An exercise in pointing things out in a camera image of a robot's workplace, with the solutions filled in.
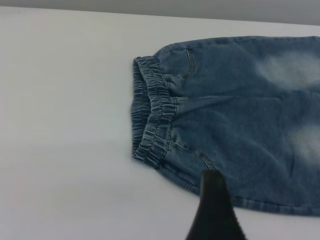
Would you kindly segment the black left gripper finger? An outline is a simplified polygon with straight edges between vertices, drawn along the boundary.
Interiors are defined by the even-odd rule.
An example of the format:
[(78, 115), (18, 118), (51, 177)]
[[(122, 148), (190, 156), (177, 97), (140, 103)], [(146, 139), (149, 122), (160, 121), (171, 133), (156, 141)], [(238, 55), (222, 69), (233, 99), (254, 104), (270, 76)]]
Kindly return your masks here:
[(187, 240), (245, 240), (223, 175), (205, 170), (201, 178), (200, 201)]

